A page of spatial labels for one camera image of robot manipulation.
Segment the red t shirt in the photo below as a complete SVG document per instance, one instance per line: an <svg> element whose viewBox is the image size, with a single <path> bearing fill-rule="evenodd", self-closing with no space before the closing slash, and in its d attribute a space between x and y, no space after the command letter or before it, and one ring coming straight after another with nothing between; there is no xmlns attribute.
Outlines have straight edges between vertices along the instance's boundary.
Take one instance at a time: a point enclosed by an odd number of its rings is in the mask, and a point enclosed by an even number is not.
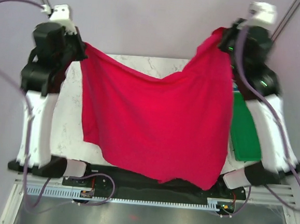
<svg viewBox="0 0 300 224"><path fill-rule="evenodd" d="M210 189L224 167L233 115L224 28L198 46L181 71L158 79L87 45L82 131L110 164L161 183L180 178Z"/></svg>

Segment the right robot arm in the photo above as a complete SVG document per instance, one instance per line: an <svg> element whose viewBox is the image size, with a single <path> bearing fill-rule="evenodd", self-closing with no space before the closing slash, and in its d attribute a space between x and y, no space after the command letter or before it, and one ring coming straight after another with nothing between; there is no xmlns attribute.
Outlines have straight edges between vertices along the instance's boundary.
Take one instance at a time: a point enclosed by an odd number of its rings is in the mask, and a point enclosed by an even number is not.
<svg viewBox="0 0 300 224"><path fill-rule="evenodd" d="M246 22L237 19L223 31L218 47L230 56L235 84L256 128L261 158L223 175L215 187L223 198L238 187L280 184L284 178L300 173L300 161L294 155L285 126L278 77L265 64L273 41L269 31L259 26L249 26L241 34Z"/></svg>

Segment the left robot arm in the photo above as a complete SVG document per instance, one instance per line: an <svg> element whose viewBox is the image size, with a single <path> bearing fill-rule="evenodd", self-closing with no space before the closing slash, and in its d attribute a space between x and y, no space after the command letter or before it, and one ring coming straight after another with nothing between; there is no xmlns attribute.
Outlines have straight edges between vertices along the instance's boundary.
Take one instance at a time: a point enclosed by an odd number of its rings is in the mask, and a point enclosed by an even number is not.
<svg viewBox="0 0 300 224"><path fill-rule="evenodd" d="M93 174L81 160L71 160L51 153L51 128L55 105L70 64L82 61L85 45L78 29L46 22L33 31L36 47L21 71L21 90L26 97L22 143L8 169L35 176L73 177L81 186L92 182Z"/></svg>

